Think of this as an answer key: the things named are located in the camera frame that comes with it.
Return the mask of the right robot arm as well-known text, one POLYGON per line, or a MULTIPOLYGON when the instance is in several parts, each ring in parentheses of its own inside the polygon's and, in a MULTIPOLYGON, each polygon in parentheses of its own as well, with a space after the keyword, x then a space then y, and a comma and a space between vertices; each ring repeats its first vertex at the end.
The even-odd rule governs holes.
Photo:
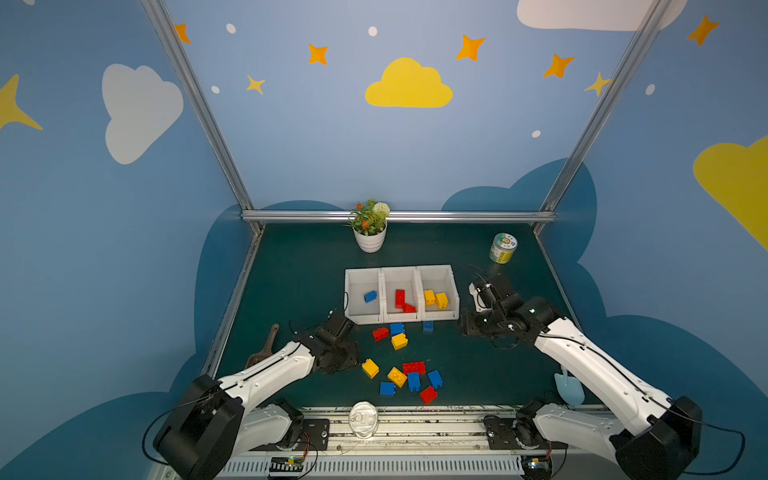
POLYGON ((533 399, 517 411, 512 424, 520 447, 575 446, 616 463, 631 479, 677 479, 698 456, 702 410, 690 398, 672 399, 643 381, 544 298, 524 300, 502 274, 477 276, 469 292, 474 307, 461 314, 464 334, 512 336, 532 344, 612 414, 600 417, 533 399))

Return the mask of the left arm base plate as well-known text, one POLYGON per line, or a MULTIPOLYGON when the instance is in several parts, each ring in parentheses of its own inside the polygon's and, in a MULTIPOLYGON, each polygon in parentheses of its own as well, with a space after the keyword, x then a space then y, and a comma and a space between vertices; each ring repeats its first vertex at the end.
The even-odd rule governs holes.
POLYGON ((291 426, 286 437, 276 444, 258 447, 260 451, 326 451, 330 439, 330 420, 305 418, 301 427, 291 426))

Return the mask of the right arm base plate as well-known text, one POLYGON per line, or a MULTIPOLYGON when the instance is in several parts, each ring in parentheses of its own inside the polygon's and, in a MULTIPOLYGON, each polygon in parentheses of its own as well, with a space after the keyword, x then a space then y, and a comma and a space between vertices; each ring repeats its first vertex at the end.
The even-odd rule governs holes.
POLYGON ((544 439, 530 420, 487 415, 482 423, 491 450, 564 450, 568 447, 566 443, 544 439))

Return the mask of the long red lego brick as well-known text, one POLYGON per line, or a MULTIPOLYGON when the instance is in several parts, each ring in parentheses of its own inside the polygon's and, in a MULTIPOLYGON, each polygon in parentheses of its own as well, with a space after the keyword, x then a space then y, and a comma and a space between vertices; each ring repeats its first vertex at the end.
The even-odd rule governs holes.
POLYGON ((402 289, 395 290, 395 307, 403 310, 406 304, 406 293, 402 289))

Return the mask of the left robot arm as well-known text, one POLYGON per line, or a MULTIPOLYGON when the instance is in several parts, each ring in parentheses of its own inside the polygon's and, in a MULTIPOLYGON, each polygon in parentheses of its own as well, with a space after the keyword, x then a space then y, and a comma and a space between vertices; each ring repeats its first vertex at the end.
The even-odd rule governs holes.
POLYGON ((220 379, 196 378, 160 415, 164 423, 152 441, 160 455, 156 461, 183 479, 212 479, 233 456, 264 445, 301 444, 304 415, 284 400, 266 400, 313 372, 333 374, 359 365, 359 346, 347 339, 353 325, 333 312, 324 324, 295 335, 251 367, 220 379))

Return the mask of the yellow lego brick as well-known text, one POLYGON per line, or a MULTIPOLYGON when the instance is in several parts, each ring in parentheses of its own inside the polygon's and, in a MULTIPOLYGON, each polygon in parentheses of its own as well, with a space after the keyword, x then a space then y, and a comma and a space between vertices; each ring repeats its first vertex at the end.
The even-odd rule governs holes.
POLYGON ((423 295, 426 306, 432 306, 436 303, 436 295, 433 290, 425 290, 423 295))

